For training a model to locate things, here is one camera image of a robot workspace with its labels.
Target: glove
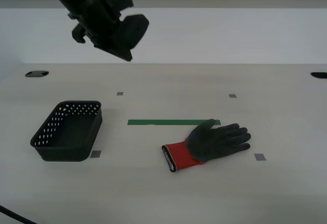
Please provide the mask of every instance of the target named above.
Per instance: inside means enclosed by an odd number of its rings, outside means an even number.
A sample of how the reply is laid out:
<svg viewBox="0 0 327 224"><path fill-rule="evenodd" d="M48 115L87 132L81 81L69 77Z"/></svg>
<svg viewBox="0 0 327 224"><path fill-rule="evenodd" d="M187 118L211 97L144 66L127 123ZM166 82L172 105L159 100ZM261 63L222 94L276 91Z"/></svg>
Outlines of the glove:
<svg viewBox="0 0 327 224"><path fill-rule="evenodd" d="M185 141L161 147L171 172L250 148L250 144L245 143L251 138L246 128L234 123L211 129L215 123L214 119L209 119L196 127Z"/></svg>

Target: white wall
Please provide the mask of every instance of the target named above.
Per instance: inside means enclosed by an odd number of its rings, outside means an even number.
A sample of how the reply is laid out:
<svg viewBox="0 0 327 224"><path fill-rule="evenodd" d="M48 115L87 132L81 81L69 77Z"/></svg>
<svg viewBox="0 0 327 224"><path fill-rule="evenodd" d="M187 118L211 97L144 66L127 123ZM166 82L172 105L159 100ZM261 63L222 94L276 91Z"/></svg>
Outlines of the white wall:
<svg viewBox="0 0 327 224"><path fill-rule="evenodd" d="M327 9L131 9L149 29L133 63L327 64ZM71 37L65 9L0 9L6 52L26 63L124 63Z"/></svg>
<svg viewBox="0 0 327 224"><path fill-rule="evenodd" d="M4 79L11 72L13 72L22 62L21 56L16 51L16 46L11 44L9 39L8 28L10 26L9 17L3 15L0 9L0 80Z"/></svg>

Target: black cable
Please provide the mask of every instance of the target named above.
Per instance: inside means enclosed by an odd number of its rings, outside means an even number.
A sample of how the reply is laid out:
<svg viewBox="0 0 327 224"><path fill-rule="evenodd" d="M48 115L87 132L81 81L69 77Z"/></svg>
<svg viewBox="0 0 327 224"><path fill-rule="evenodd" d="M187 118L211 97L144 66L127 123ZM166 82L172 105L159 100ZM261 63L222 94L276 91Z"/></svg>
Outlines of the black cable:
<svg viewBox="0 0 327 224"><path fill-rule="evenodd" d="M31 220L28 220L8 209L6 209L5 207L1 206L0 205L0 212L5 214L5 215L8 215L9 217L15 219L15 220L18 220L20 221L21 223L24 223L24 224L36 224L35 222L32 222Z"/></svg>

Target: basket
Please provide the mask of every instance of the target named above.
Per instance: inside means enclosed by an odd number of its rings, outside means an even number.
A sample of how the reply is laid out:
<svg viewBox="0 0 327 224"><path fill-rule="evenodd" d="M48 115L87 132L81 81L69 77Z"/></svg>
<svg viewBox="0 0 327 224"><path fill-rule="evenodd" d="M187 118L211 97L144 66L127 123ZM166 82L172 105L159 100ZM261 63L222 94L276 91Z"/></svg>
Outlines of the basket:
<svg viewBox="0 0 327 224"><path fill-rule="evenodd" d="M33 136L31 146L45 161L83 161L90 155L101 123L100 102L61 102Z"/></svg>

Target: black rubber palm coating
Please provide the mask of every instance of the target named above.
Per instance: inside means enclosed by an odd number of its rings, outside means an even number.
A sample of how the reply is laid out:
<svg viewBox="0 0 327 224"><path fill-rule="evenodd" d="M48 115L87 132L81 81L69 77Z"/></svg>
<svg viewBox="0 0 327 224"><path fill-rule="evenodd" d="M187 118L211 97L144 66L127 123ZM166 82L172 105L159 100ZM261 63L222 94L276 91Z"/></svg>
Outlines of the black rubber palm coating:
<svg viewBox="0 0 327 224"><path fill-rule="evenodd" d="M211 129L215 123L214 119L207 120L196 127L186 139L186 146L196 160L207 162L250 148L250 144L246 142L251 135L246 128L240 128L234 123Z"/></svg>

